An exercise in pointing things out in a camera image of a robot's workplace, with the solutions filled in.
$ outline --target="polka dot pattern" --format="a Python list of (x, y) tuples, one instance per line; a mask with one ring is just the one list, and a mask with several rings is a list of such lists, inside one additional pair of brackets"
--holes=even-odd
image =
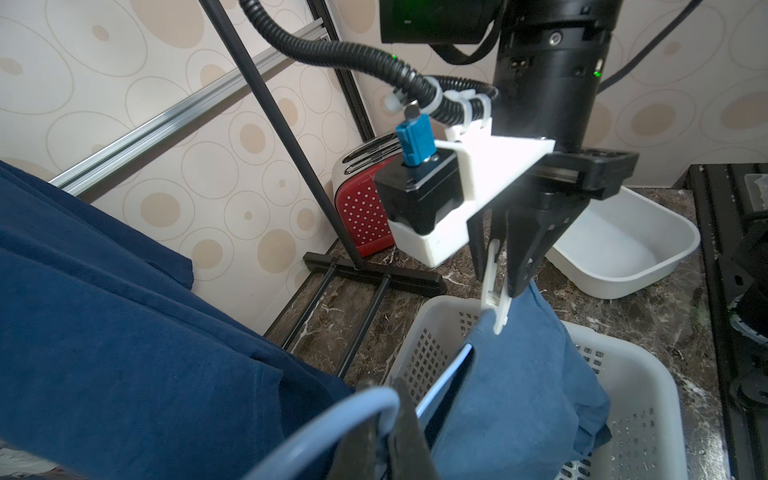
[(224, 275), (234, 260), (234, 245), (223, 231), (205, 227), (187, 235), (179, 253), (192, 260), (195, 281), (215, 280)]
[(195, 218), (192, 197), (165, 179), (144, 180), (131, 187), (122, 205), (125, 222), (155, 240), (170, 240), (187, 231)]
[(131, 0), (135, 15), (152, 35), (177, 48), (192, 48), (205, 31), (203, 9), (187, 0)]
[(259, 265), (269, 273), (282, 273), (296, 258), (296, 241), (285, 230), (271, 230), (259, 242)]
[(114, 0), (48, 0), (45, 18), (63, 49), (100, 74), (127, 77), (147, 61), (144, 34)]
[(280, 207), (291, 205), (301, 188), (299, 172), (286, 161), (272, 162), (264, 171), (261, 185), (270, 202)]
[(189, 188), (203, 198), (223, 198), (232, 193), (240, 176), (237, 162), (214, 142), (192, 145), (181, 161), (181, 173)]
[(234, 116), (229, 136), (235, 155), (247, 164), (265, 164), (275, 152), (275, 134), (270, 122), (252, 111)]

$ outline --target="clothes rack stand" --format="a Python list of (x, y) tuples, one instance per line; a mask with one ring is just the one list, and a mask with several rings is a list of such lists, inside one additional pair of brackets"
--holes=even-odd
[[(336, 374), (343, 378), (349, 370), (349, 367), (352, 365), (355, 354), (357, 354), (357, 351), (362, 345), (362, 341), (365, 339), (366, 332), (372, 324), (376, 311), (379, 309), (379, 305), (381, 305), (384, 296), (390, 288), (433, 297), (445, 293), (447, 290), (445, 281), (439, 273), (379, 265), (366, 262), (362, 258), (357, 247), (355, 247), (352, 236), (344, 227), (341, 217), (333, 206), (333, 202), (328, 198), (322, 184), (317, 179), (312, 166), (299, 146), (299, 142), (296, 140), (296, 137), (290, 130), (283, 114), (277, 107), (277, 103), (272, 97), (269, 88), (267, 88), (256, 65), (248, 55), (243, 41), (237, 34), (237, 31), (232, 25), (227, 13), (224, 11), (223, 6), (220, 4), (219, 0), (200, 0), (200, 5), (203, 7), (210, 22), (214, 25), (217, 34), (221, 37), (221, 40), (227, 47), (230, 55), (232, 55), (235, 65), (240, 69), (247, 84), (250, 86), (253, 96), (258, 100), (264, 114), (272, 124), (275, 132), (277, 132), (277, 136), (283, 142), (291, 160), (296, 165), (296, 169), (310, 188), (310, 192), (312, 192), (320, 209), (333, 226), (336, 235), (339, 236), (339, 241), (344, 246), (344, 250), (346, 250), (349, 255), (349, 259), (312, 252), (308, 252), (304, 255), (304, 263), (310, 272), (324, 273), (325, 275), (309, 304), (292, 325), (288, 337), (285, 338), (281, 344), (282, 347), (287, 348), (291, 342), (294, 341), (304, 324), (312, 316), (312, 312), (317, 306), (317, 303), (320, 298), (322, 298), (325, 290), (328, 288), (334, 277), (340, 276), (356, 282), (370, 283), (378, 286), (376, 293), (374, 293), (373, 298), (366, 308), (362, 322), (360, 322), (359, 328), (353, 336), (353, 340), (347, 345), (339, 367), (336, 369)], [(338, 39), (328, 15), (328, 10), (327, 8), (322, 8), (323, 6), (324, 2), (322, 2), (322, 0), (312, 0), (310, 2), (313, 15), (315, 15), (316, 18), (321, 17), (323, 19), (331, 39)], [(337, 71), (337, 74), (339, 75), (339, 78), (343, 80), (342, 86), (344, 87), (347, 101), (350, 101), (350, 99), (353, 101), (354, 99), (359, 100), (359, 95), (356, 90), (354, 90), (354, 92), (350, 91), (350, 88), (355, 88), (354, 82), (351, 81), (351, 74), (348, 71), (343, 71), (341, 73)], [(358, 110), (362, 107), (362, 102), (360, 104), (354, 102), (352, 106)], [(368, 125), (367, 130), (365, 128), (359, 129), (361, 134), (371, 131), (367, 118), (363, 122), (360, 118), (360, 114), (358, 114), (356, 115), (356, 122), (358, 125)]]

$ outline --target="black aluminum frame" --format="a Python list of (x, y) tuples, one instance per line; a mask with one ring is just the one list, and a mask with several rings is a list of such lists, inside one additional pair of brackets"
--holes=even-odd
[(731, 327), (727, 309), (749, 287), (748, 274), (728, 259), (745, 233), (740, 218), (753, 212), (744, 174), (768, 174), (768, 164), (691, 165), (687, 186), (701, 232), (730, 474), (762, 480), (768, 478), (768, 412), (744, 408), (730, 394), (734, 381), (768, 365), (768, 348)]

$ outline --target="cable tube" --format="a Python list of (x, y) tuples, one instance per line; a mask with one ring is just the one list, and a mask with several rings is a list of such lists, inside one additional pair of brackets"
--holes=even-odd
[[(293, 60), (318, 67), (345, 68), (372, 75), (395, 89), (404, 91), (410, 100), (417, 100), (422, 108), (429, 105), (435, 97), (434, 86), (413, 67), (390, 53), (347, 41), (310, 41), (298, 38), (283, 30), (264, 10), (259, 0), (240, 0), (240, 7), (259, 34), (275, 49)], [(474, 82), (468, 79), (453, 81), (459, 85)], [(492, 85), (474, 83), (477, 93), (486, 94), (491, 100), (498, 96), (498, 91)], [(475, 99), (471, 101), (471, 105), (472, 119), (482, 118), (482, 102)], [(432, 117), (448, 126), (457, 125), (464, 121), (464, 111), (460, 104), (443, 98), (437, 110), (432, 112)]]
[(381, 413), (379, 436), (388, 435), (395, 428), (399, 408), (397, 392), (385, 386), (372, 387), (349, 396), (296, 430), (241, 480), (295, 478), (318, 455), (372, 415)]

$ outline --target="plastic basket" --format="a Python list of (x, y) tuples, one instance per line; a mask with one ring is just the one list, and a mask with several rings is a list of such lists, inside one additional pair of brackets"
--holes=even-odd
[[(477, 299), (437, 296), (424, 303), (389, 372), (406, 379), (414, 404), (453, 360), (479, 314)], [(613, 439), (589, 458), (565, 464), (556, 480), (687, 478), (680, 401), (669, 371), (639, 346), (563, 324), (611, 397)]]

